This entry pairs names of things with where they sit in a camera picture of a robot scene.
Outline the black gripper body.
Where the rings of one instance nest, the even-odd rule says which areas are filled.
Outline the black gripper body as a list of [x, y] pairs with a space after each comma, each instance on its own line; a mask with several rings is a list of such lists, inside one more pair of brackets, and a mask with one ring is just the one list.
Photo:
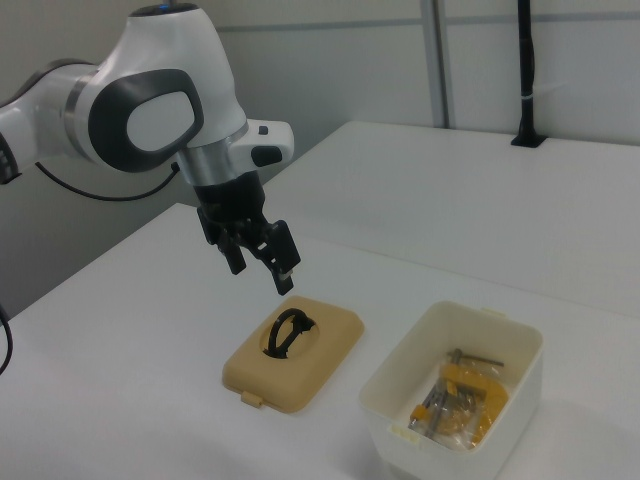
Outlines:
[[251, 220], [264, 223], [265, 193], [257, 172], [218, 184], [195, 186], [199, 210], [208, 222], [221, 225]]

